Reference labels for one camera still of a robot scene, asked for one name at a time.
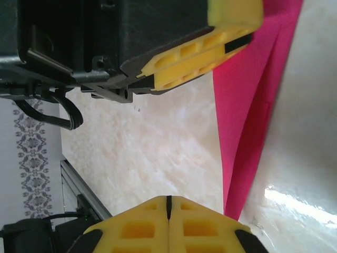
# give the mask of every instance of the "marble floor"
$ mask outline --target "marble floor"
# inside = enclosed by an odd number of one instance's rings
[[[240,218],[270,252],[337,252],[336,24],[336,0],[304,1]],[[223,212],[212,74],[133,104],[69,98],[85,123],[63,153],[113,215],[162,194]]]

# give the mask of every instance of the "black cable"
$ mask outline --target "black cable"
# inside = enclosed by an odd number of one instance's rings
[[[66,212],[66,213],[59,213],[57,215],[50,215],[48,217],[43,218],[43,220],[53,220],[59,218],[80,218],[83,214],[79,212]]]

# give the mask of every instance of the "gray floral pattern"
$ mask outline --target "gray floral pattern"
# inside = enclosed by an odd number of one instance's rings
[[[43,113],[40,109],[42,101],[30,100],[29,103]],[[25,198],[25,216],[44,218],[53,214],[44,123],[26,116],[20,109],[14,110],[13,114],[17,116],[14,123],[17,128],[15,135],[18,138],[18,157],[21,159],[19,168]]]

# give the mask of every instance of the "yellow plastic part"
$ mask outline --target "yellow plastic part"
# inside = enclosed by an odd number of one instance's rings
[[[93,253],[245,253],[235,235],[249,227],[182,197],[149,200],[89,229],[103,232]]]
[[[213,70],[245,46],[225,54],[224,44],[256,31],[263,22],[262,0],[208,0],[208,23],[215,29],[153,57],[142,69],[154,74],[154,90],[176,87]]]

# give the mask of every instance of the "shiny floor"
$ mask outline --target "shiny floor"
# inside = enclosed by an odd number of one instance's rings
[[[305,0],[254,186],[240,220],[270,252],[337,252],[337,1]],[[70,98],[63,152],[115,215],[182,195],[223,212],[212,75],[133,104]]]

